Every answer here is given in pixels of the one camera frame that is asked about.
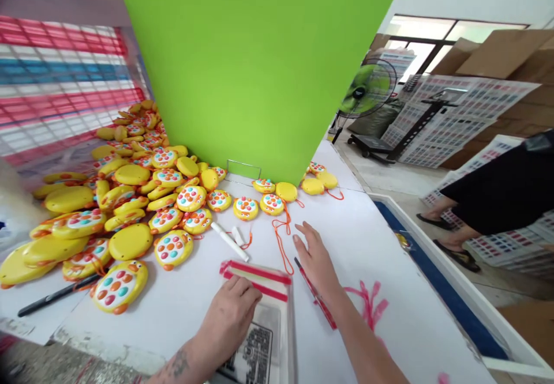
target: window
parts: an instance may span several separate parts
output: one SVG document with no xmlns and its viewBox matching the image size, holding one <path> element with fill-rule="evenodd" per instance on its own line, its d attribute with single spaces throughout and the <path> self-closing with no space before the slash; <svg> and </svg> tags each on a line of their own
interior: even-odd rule
<svg viewBox="0 0 554 384">
<path fill-rule="evenodd" d="M 386 34 L 391 35 L 385 48 L 406 48 L 415 52 L 415 60 L 399 78 L 402 84 L 411 74 L 429 74 L 459 38 L 482 43 L 497 29 L 526 29 L 524 24 L 422 18 L 395 15 Z"/>
</svg>

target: red marker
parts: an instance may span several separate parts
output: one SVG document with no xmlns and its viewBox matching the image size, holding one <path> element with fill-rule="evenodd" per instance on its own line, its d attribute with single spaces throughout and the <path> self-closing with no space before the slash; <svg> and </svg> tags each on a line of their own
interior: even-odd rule
<svg viewBox="0 0 554 384">
<path fill-rule="evenodd" d="M 327 306 L 323 302 L 323 299 L 321 298 L 321 295 L 319 293 L 317 293 L 316 288 L 314 287 L 312 282 L 310 282 L 310 279 L 308 279 L 308 277 L 306 276 L 306 272 L 304 271 L 304 268 L 302 267 L 302 265 L 300 264 L 300 262 L 298 261 L 298 259 L 296 257 L 294 258 L 294 261 L 296 262 L 296 264 L 297 264 L 297 266 L 300 270 L 300 274 L 302 275 L 302 277 L 304 278 L 304 280 L 308 284 L 308 287 L 310 288 L 310 292 L 312 293 L 313 297 L 316 299 L 316 303 L 319 305 L 319 307 L 323 311 L 323 314 L 325 315 L 325 318 L 327 319 L 327 322 L 329 322 L 329 325 L 331 325 L 331 329 L 335 330 L 336 329 L 335 320 L 333 319 L 333 316 L 331 315 L 331 312 L 329 312 L 329 309 L 327 308 Z"/>
</svg>

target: person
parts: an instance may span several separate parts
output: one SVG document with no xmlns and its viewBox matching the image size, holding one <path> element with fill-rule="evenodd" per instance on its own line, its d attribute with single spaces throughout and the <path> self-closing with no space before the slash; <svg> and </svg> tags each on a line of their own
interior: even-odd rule
<svg viewBox="0 0 554 384">
<path fill-rule="evenodd" d="M 308 244 L 293 236 L 301 264 L 335 318 L 358 383 L 408 384 L 340 286 L 319 233 L 305 221 L 296 228 Z M 216 293 L 197 334 L 148 384 L 204 383 L 239 348 L 260 299 L 261 293 L 247 279 L 229 279 Z"/>
<path fill-rule="evenodd" d="M 527 227 L 554 208 L 554 130 L 536 134 L 475 171 L 442 188 L 443 197 L 417 217 L 439 228 L 454 227 L 442 218 L 451 209 L 458 230 L 433 242 L 462 267 L 479 272 L 463 248 L 469 239 Z"/>
</svg>

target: red and blue stripes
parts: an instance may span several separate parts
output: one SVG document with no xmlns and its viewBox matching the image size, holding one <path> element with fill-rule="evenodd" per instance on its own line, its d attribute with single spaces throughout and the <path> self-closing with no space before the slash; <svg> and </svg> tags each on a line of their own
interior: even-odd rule
<svg viewBox="0 0 554 384">
<path fill-rule="evenodd" d="M 0 16 L 0 155 L 19 165 L 93 137 L 144 100 L 117 28 Z"/>
</svg>

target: hand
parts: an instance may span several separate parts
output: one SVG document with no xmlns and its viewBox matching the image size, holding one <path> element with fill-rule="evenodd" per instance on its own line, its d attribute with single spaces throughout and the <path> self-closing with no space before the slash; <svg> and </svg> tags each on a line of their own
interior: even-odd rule
<svg viewBox="0 0 554 384">
<path fill-rule="evenodd" d="M 323 300 L 329 302 L 337 293 L 343 292 L 331 257 L 321 241 L 321 236 L 311 225 L 304 221 L 302 225 L 296 224 L 295 227 L 304 234 L 308 243 L 308 249 L 306 249 L 300 237 L 296 234 L 293 236 L 300 264 Z"/>
<path fill-rule="evenodd" d="M 229 279 L 214 296 L 208 312 L 193 338 L 197 359 L 206 362 L 203 368 L 212 374 L 240 347 L 261 292 L 239 276 Z"/>
</svg>

